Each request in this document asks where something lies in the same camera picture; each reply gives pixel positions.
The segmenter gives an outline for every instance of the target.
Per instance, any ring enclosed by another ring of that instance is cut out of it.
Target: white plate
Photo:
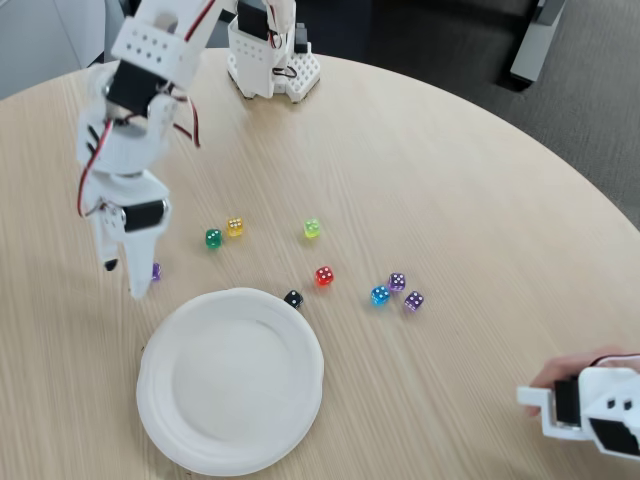
[[[322,401],[324,359],[306,320],[237,288],[185,303],[153,334],[138,411],[156,446],[205,475],[253,473],[304,438]]]

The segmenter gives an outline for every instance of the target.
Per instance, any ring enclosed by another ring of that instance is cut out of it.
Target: blue die
[[[371,290],[371,303],[374,305],[384,305],[389,301],[389,298],[391,298],[389,290],[384,285]]]

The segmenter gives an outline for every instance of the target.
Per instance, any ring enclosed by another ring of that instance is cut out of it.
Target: human hand
[[[552,358],[544,364],[544,367],[538,373],[536,378],[531,382],[531,387],[534,388],[553,388],[556,380],[563,380],[572,375],[578,375],[582,370],[590,366],[593,362],[601,357],[608,355],[626,355],[629,352],[622,348],[611,345],[593,352],[586,353],[574,353],[571,355],[563,355],[560,357]],[[620,362],[609,362],[606,366],[621,366]],[[539,407],[527,406],[525,407],[527,415],[535,417],[540,413]]]

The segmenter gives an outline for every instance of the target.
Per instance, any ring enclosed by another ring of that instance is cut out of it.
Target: green die
[[[317,218],[311,218],[304,222],[304,234],[307,238],[313,238],[320,235],[320,223]]]
[[[208,248],[218,248],[222,245],[222,232],[220,230],[207,230],[205,242]]]

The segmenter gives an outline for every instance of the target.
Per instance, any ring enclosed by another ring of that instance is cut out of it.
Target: finger
[[[615,345],[599,348],[593,352],[564,355],[549,360],[542,371],[531,382],[532,387],[553,388],[556,380],[579,374],[599,357],[620,355],[623,350]]]
[[[540,407],[532,407],[531,405],[524,407],[524,413],[529,417],[537,417],[540,415]]]
[[[598,366],[605,368],[630,368],[631,370],[640,372],[640,359],[633,358],[629,360],[610,360],[608,362],[603,362],[602,365]]]

